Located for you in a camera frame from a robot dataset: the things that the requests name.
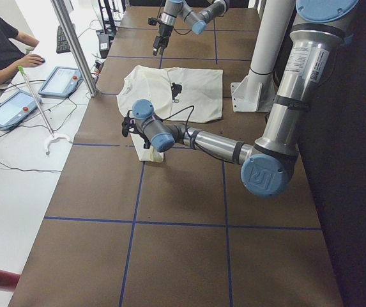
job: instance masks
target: tablet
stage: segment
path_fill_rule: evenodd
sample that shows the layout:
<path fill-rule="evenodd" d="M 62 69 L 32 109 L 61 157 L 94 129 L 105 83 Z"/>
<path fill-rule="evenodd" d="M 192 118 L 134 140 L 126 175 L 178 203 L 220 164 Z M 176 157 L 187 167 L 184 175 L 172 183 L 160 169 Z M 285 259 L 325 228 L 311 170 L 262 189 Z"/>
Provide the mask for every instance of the tablet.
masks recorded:
<path fill-rule="evenodd" d="M 14 129 L 35 109 L 31 94 L 18 90 L 0 104 L 0 130 Z"/>
<path fill-rule="evenodd" d="M 43 97 L 66 98 L 77 89 L 81 79 L 82 75 L 77 68 L 55 67 L 38 94 Z"/>

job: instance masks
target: black sleeve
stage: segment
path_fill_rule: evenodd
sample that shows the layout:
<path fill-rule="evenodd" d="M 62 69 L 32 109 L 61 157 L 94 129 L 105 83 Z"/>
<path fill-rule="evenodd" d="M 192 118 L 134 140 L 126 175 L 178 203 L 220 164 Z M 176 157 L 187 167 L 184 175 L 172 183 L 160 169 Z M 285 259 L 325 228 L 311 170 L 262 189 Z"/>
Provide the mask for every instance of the black sleeve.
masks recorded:
<path fill-rule="evenodd" d="M 8 38 L 15 38 L 18 35 L 18 29 L 11 26 L 9 23 L 5 22 L 4 19 L 0 17 L 0 29 Z"/>

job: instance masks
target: blue joint cap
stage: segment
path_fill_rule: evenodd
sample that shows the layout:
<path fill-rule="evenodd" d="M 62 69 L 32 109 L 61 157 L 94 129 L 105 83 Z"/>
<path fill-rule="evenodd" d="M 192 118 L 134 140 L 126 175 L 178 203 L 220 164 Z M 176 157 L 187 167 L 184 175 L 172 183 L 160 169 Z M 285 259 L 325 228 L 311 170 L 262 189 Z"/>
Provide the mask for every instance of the blue joint cap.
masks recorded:
<path fill-rule="evenodd" d="M 252 194 L 268 198 L 281 193 L 290 178 L 281 162 L 270 155 L 257 154 L 242 165 L 241 179 Z"/>
<path fill-rule="evenodd" d="M 133 104 L 133 115 L 137 120 L 145 120 L 153 115 L 155 108 L 147 99 L 139 99 Z"/>
<path fill-rule="evenodd" d="M 193 24 L 193 26 L 191 27 L 191 30 L 195 33 L 195 34 L 201 34 L 205 28 L 206 28 L 207 24 L 205 23 L 205 21 L 200 20 L 197 21 L 195 24 Z"/>
<path fill-rule="evenodd" d="M 153 136 L 150 143 L 158 152 L 165 152 L 173 147 L 175 140 L 170 133 L 163 132 Z"/>
<path fill-rule="evenodd" d="M 296 0 L 296 10 L 305 20 L 324 23 L 348 14 L 359 0 Z"/>

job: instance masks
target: tiled table surface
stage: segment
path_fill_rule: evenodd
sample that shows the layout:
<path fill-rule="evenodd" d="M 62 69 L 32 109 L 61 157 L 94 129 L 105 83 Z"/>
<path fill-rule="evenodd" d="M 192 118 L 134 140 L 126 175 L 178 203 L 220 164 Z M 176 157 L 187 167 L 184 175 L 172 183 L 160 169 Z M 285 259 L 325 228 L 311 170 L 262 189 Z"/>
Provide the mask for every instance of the tiled table surface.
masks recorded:
<path fill-rule="evenodd" d="M 250 144 L 264 130 L 229 90 L 248 73 L 256 11 L 173 33 L 157 58 L 156 14 L 128 8 L 10 306 L 342 306 L 300 160 L 287 191 L 262 200 L 239 166 L 181 147 L 141 163 L 121 136 L 116 94 L 136 65 L 223 69 L 223 119 L 193 126 Z"/>

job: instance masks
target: white cloth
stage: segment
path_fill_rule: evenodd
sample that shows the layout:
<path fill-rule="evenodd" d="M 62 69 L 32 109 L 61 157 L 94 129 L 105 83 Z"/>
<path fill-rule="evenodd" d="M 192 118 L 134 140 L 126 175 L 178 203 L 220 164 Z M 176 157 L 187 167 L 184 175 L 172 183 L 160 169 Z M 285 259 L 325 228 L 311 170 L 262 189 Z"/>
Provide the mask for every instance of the white cloth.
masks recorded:
<path fill-rule="evenodd" d="M 172 99 L 172 83 L 182 86 L 182 91 Z M 161 118 L 188 106 L 194 106 L 190 122 L 206 123 L 222 115 L 222 70 L 164 68 L 155 69 L 136 66 L 126 77 L 123 89 L 117 95 L 120 113 L 126 116 L 136 100 L 147 99 Z M 170 120 L 185 121 L 191 109 L 187 109 Z M 161 162 L 163 154 L 153 147 L 145 150 L 139 136 L 133 136 L 137 154 L 141 161 Z"/>

